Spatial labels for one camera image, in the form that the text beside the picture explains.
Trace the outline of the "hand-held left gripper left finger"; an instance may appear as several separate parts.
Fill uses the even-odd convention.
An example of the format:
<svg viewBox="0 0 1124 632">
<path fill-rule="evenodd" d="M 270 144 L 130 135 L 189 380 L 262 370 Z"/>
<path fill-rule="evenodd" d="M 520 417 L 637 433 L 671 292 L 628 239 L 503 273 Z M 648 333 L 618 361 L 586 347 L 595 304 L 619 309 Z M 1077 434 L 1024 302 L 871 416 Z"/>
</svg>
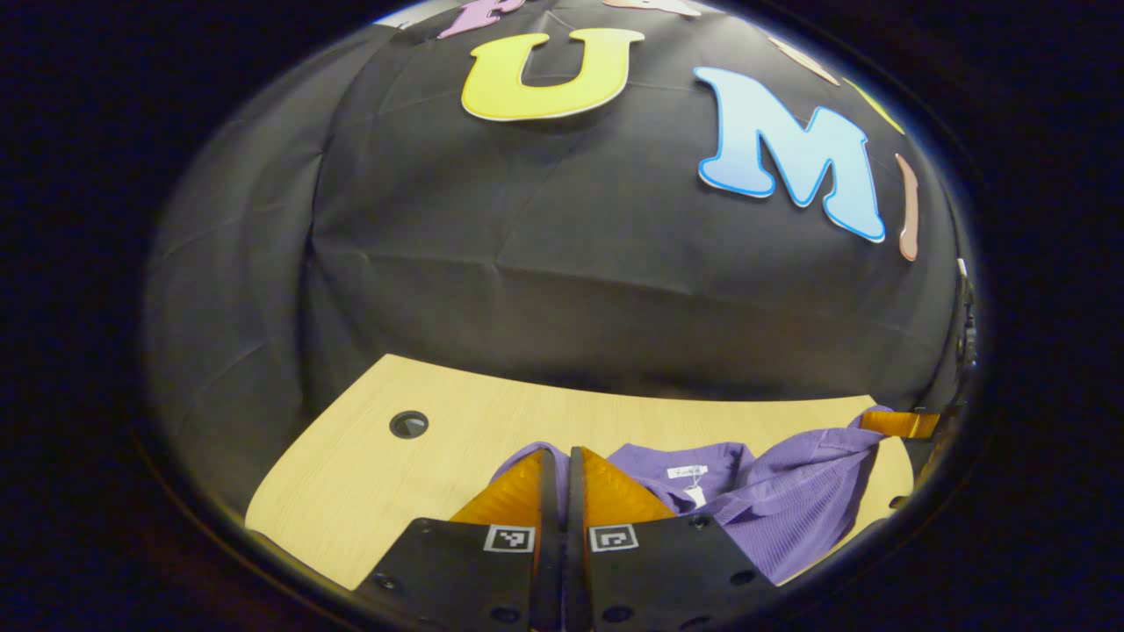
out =
<svg viewBox="0 0 1124 632">
<path fill-rule="evenodd" d="M 406 631 L 558 631 L 558 460 L 523 455 L 453 520 L 413 520 L 357 588 Z"/>
</svg>

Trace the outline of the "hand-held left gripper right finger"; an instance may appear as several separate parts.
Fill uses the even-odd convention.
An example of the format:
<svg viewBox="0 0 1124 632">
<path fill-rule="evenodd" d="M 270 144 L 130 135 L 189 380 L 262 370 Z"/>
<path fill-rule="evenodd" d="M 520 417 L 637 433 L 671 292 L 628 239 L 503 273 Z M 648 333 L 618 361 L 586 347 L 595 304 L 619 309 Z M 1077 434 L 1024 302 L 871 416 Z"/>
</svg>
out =
<svg viewBox="0 0 1124 632">
<path fill-rule="evenodd" d="M 710 513 L 676 515 L 584 446 L 566 520 L 569 631 L 719 631 L 780 601 Z"/>
</svg>

